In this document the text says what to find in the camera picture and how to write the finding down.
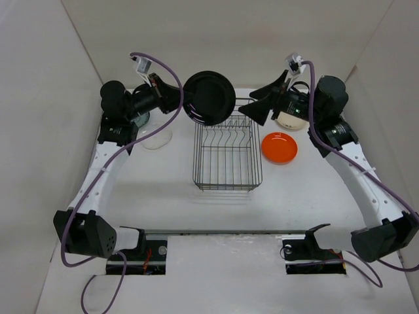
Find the black plate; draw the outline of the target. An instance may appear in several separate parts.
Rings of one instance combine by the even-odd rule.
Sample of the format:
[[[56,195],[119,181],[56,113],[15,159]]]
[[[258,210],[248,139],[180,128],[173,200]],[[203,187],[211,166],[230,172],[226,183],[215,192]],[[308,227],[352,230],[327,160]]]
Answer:
[[[224,122],[233,112],[236,93],[225,76],[215,71],[201,71],[183,86],[183,109],[194,122],[214,126]]]

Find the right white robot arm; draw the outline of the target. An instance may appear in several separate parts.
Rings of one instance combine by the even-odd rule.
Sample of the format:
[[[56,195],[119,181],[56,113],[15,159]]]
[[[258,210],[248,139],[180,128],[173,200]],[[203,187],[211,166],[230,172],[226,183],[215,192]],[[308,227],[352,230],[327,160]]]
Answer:
[[[365,159],[359,139],[342,112],[349,96],[337,77],[311,80],[304,93],[290,83],[284,71],[273,83],[250,93],[253,102],[239,111],[264,126],[287,113],[309,124],[312,144],[339,174],[355,200],[365,223],[360,230],[337,233],[337,247],[350,249],[366,262],[381,261],[406,247],[418,233],[418,214],[385,186]]]

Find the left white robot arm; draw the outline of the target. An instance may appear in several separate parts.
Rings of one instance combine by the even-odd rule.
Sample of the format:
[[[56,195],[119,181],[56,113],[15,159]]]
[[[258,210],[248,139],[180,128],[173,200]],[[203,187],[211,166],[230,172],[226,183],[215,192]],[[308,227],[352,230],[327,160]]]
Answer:
[[[185,100],[182,84],[171,86],[157,74],[149,83],[129,92],[117,80],[100,90],[103,111],[94,158],[78,194],[65,211],[57,211],[54,227],[61,242],[61,258],[70,267],[66,254],[109,258],[123,251],[134,260],[146,253],[145,232],[138,228],[114,228],[105,220],[107,202],[118,173],[135,144],[141,142],[138,121],[154,109],[179,114]]]

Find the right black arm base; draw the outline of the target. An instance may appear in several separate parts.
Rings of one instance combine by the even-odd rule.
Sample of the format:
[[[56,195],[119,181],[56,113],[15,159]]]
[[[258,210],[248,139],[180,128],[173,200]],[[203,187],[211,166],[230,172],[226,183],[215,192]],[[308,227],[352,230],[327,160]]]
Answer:
[[[316,231],[329,226],[320,224],[304,234],[282,236],[281,257],[285,260],[288,275],[346,275],[342,253],[332,249],[321,249],[314,237]]]

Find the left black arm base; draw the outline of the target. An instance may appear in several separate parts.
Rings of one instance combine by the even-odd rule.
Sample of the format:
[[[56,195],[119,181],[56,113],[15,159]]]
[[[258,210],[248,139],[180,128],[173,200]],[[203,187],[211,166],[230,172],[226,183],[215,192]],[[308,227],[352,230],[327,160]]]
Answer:
[[[139,230],[139,240],[132,249],[118,249],[126,257],[125,275],[165,275],[168,235]]]

